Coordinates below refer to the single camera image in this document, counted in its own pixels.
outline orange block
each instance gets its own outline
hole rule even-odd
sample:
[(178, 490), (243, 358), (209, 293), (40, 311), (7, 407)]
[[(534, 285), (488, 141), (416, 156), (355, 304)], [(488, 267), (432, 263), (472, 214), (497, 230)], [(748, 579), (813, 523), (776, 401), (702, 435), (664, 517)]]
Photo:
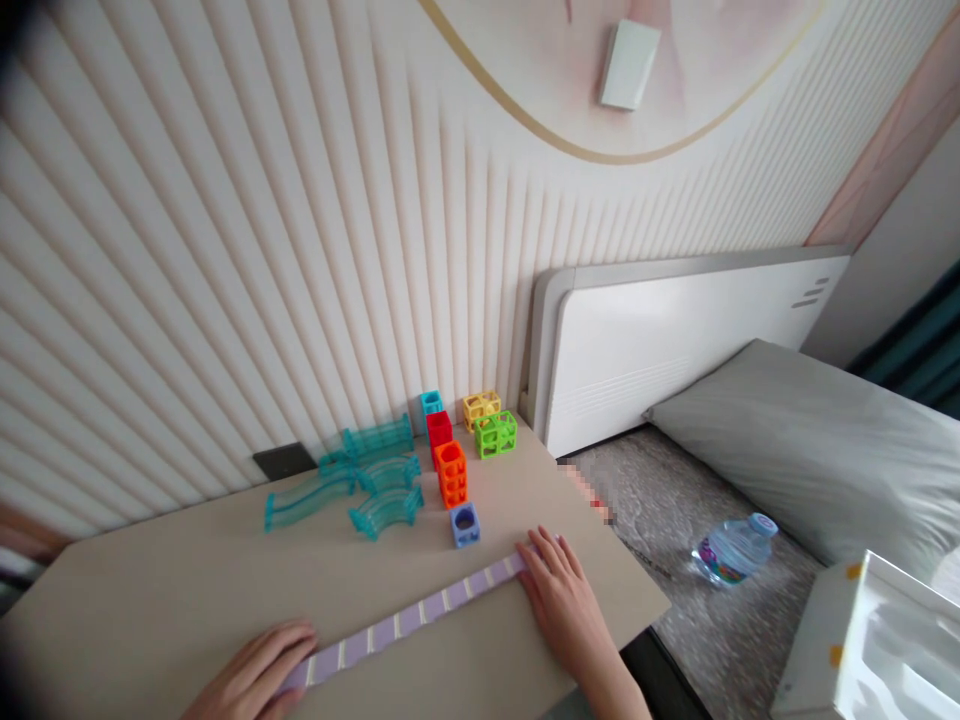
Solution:
[(467, 502), (467, 456), (456, 440), (433, 449), (434, 464), (440, 478), (440, 497), (449, 510)]

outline pillow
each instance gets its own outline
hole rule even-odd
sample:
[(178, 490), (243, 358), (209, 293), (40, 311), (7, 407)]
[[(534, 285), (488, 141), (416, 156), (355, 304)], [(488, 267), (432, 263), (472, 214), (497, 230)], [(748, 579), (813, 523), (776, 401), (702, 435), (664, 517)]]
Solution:
[(650, 419), (825, 564), (960, 545), (960, 422), (818, 360), (754, 340)]

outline white headboard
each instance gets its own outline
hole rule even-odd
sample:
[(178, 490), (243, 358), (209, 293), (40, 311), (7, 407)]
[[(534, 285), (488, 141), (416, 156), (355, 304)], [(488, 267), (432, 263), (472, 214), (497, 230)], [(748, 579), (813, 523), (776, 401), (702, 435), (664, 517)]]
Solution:
[(559, 457), (642, 424), (648, 408), (754, 338), (798, 349), (850, 252), (789, 248), (544, 273), (521, 412)]

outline hand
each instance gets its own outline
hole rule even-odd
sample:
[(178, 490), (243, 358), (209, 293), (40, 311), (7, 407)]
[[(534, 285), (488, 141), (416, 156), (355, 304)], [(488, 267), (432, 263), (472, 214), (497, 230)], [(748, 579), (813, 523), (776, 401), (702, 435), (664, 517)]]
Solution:
[(317, 636), (305, 620), (277, 625), (240, 649), (193, 701), (182, 720), (279, 720), (303, 690), (274, 693), (293, 669), (314, 652)]
[(649, 718), (573, 549), (542, 525), (529, 535), (540, 554), (517, 544), (529, 568), (518, 577), (554, 656), (577, 681), (598, 720)]

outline bottle cap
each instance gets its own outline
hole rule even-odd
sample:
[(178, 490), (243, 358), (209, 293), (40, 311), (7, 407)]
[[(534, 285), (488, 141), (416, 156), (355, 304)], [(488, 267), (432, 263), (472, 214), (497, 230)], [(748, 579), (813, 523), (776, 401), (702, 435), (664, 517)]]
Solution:
[(747, 522), (750, 523), (750, 527), (764, 537), (773, 537), (780, 530), (773, 520), (761, 513), (754, 513)]

